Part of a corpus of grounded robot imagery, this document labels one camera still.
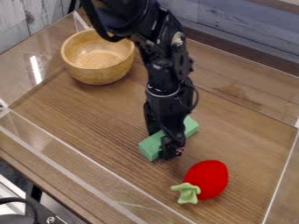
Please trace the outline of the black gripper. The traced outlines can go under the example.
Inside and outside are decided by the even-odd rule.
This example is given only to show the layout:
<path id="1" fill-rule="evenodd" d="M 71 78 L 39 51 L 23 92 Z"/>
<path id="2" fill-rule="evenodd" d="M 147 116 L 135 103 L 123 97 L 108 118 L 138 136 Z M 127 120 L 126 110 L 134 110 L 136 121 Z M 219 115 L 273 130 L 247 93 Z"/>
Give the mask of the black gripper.
<path id="1" fill-rule="evenodd" d="M 199 102 L 194 86 L 179 86 L 173 93 L 165 93 L 149 86 L 146 89 L 145 122 L 149 135 L 162 130 L 161 158 L 170 160 L 183 154 L 186 145 L 185 124 L 187 115 Z"/>

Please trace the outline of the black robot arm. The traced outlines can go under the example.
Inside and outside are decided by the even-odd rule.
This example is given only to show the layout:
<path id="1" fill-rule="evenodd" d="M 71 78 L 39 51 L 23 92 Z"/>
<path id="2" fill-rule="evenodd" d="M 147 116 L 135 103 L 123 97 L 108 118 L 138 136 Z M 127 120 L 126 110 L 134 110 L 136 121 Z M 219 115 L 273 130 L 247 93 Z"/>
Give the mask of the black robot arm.
<path id="1" fill-rule="evenodd" d="M 158 0 L 80 0 L 98 35 L 108 42 L 135 43 L 147 71 L 145 122 L 149 133 L 163 132 L 159 157 L 183 154 L 185 119 L 199 103 L 190 74 L 190 56 L 181 21 Z"/>

